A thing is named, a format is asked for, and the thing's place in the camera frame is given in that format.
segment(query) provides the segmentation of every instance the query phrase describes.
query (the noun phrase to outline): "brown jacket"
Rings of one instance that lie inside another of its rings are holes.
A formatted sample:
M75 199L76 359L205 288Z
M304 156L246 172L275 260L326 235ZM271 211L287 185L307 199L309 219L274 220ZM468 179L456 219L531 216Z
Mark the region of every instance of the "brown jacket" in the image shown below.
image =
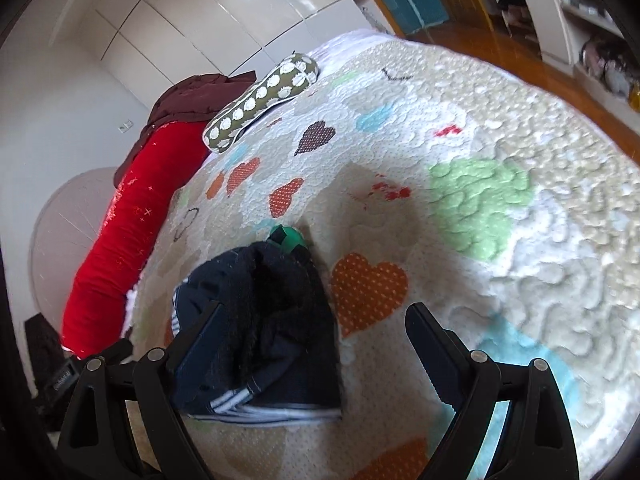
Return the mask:
M149 120L140 132L140 138L116 170L113 185L118 187L133 159L156 128L174 121L185 123L210 121L222 108L239 98L253 83L255 83L255 72L246 72L234 77L205 74L191 76L169 88L151 109Z

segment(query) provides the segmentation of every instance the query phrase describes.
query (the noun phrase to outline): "green polka dot pillow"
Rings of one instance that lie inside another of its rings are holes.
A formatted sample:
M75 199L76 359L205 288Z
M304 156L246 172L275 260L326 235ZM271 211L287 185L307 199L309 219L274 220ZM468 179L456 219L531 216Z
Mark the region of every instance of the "green polka dot pillow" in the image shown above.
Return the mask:
M202 134L212 152L223 153L269 108L293 99L318 79L318 64L304 54L292 54L216 115Z

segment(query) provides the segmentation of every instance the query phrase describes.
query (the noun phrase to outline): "patchwork quilt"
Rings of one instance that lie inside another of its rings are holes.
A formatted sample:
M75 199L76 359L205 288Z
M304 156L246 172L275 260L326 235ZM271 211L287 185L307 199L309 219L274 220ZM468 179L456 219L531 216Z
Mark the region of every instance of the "patchwork quilt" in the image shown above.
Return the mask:
M414 480L452 418L404 332L422 301L468 348L549 362L589 479L640 413L639 199L638 168L565 102L444 48L380 43L174 197L138 289L136 356L163 345L174 287L197 265L295 226L337 314L344 416L186 419L216 478Z

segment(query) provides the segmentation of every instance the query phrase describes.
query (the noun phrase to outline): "silver bolt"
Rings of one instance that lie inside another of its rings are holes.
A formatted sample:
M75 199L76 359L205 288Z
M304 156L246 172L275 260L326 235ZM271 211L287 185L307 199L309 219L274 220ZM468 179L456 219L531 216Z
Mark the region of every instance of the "silver bolt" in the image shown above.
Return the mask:
M146 356L150 361L159 361L164 357L164 350L161 348L154 348Z
M90 372L95 372L101 366L102 366L102 361L100 361L100 359L98 358L95 358L95 359L91 359L86 364L86 369L89 370Z
M489 356L485 354L482 350L473 350L471 352L471 358L476 363L485 363L486 360L489 358Z
M549 368L549 365L544 359L535 359L533 361L533 365L541 372L544 372L547 368Z

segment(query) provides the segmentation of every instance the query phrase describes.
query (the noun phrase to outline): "red cushion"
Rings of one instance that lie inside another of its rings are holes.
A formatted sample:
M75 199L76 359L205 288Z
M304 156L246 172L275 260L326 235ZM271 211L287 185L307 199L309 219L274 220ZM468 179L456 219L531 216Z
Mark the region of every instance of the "red cushion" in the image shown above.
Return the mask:
M66 302L62 345L75 355L101 352L120 338L127 291L138 282L171 198L209 155L206 124L161 126L124 174Z

